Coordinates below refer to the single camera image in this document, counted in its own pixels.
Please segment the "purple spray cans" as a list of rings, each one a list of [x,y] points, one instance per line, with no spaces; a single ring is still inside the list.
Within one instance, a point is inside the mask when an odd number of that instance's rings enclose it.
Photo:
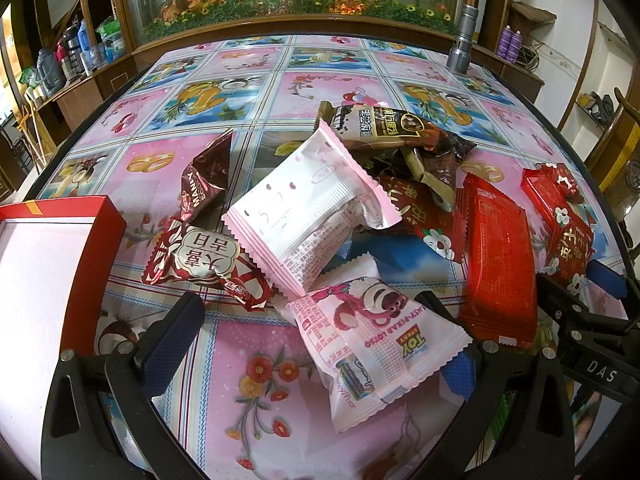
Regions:
[[[497,48],[498,57],[514,64],[518,59],[522,42],[521,32],[519,30],[513,30],[510,25],[506,25],[500,34]]]

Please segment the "brown gold coffee packet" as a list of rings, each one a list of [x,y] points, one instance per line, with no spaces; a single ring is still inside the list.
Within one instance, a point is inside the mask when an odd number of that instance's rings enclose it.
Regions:
[[[411,178],[426,185],[444,211],[456,204],[458,166],[475,143],[440,128],[426,118],[382,106],[320,103],[316,126],[325,122],[346,148],[379,152],[373,166],[383,176]]]

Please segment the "bottles on sideboard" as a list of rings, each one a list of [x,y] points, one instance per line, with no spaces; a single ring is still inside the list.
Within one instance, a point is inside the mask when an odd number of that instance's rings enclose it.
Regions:
[[[96,44],[89,39],[85,20],[65,29],[53,49],[41,49],[35,67],[21,72],[20,83],[29,89],[39,88],[53,96],[76,80],[91,76],[96,70],[114,63],[126,53],[122,29],[117,18],[107,18],[96,29]]]

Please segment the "pink Lotso bear snack packet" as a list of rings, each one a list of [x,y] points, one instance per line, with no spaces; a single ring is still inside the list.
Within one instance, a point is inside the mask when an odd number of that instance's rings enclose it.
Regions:
[[[321,275],[281,315],[297,326],[329,391],[337,432],[384,410],[472,342],[461,326],[386,284],[369,254]]]

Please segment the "brown Manny chocolate packet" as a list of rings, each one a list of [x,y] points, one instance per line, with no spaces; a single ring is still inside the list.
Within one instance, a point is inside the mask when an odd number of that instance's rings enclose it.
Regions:
[[[227,191],[233,129],[224,130],[183,169],[180,219],[192,222],[210,203]]]

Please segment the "red flower snack packet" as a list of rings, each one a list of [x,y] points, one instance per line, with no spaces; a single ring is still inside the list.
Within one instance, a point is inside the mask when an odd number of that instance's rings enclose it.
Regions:
[[[465,229],[459,209],[444,211],[426,184],[392,176],[379,176],[378,183],[399,210],[407,231],[419,237],[440,258],[462,263]]]
[[[523,170],[521,189],[550,231],[541,273],[578,297],[587,284],[593,232],[573,209],[584,201],[573,174],[564,162],[545,162]]]

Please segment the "white pink-edged snack packet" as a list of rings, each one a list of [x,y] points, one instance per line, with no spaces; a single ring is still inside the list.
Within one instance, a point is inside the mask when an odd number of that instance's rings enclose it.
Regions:
[[[322,122],[222,220],[268,281],[297,299],[310,291],[353,229],[385,230],[401,214]]]

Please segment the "wooden sideboard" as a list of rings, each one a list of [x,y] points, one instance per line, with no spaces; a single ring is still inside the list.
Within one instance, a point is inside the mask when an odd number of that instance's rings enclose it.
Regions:
[[[36,111],[55,144],[65,140],[105,100],[138,73],[130,54],[76,80],[46,99]]]

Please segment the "silver flashlight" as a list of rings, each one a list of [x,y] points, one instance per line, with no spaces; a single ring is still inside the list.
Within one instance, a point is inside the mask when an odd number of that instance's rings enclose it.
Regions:
[[[477,15],[478,9],[475,6],[462,6],[457,37],[449,50],[446,63],[451,73],[464,75],[469,68]]]

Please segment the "red white candy packet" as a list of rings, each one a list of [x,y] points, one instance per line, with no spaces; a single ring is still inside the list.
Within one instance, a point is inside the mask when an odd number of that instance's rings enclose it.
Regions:
[[[239,243],[171,218],[141,275],[147,285],[186,281],[224,290],[247,311],[267,307],[272,289]]]

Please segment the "red gift box tray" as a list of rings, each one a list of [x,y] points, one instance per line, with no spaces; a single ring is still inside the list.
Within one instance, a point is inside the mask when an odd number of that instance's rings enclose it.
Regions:
[[[125,229],[106,196],[1,208],[1,437],[34,476],[58,357],[92,354]]]

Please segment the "colourful fruit pattern tablecloth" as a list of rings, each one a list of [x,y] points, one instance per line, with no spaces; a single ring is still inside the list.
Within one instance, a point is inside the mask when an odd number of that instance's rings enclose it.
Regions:
[[[448,214],[419,188],[401,154],[384,156],[409,219],[384,229],[368,214],[373,195],[343,169],[301,167],[294,152],[314,133],[322,102],[391,106],[473,143],[456,178],[481,177],[527,216],[538,270],[553,223],[521,189],[522,173],[568,162],[558,139],[512,84],[472,65],[459,76],[445,55],[355,37],[258,36],[194,44],[163,54],[70,146],[37,188],[41,198],[104,194],[126,221],[96,329],[108,351],[160,318],[195,283],[146,270],[182,203],[180,176],[215,136],[231,130],[229,184],[201,215],[261,212],[268,243],[294,263],[297,284],[362,254],[407,295],[434,292],[457,312],[468,262],[447,231]],[[201,287],[204,325],[156,406],[179,442],[213,479],[399,478],[457,413],[460,396],[439,375],[358,426],[337,432],[330,397],[294,321],[275,292],[246,312],[222,290]]]

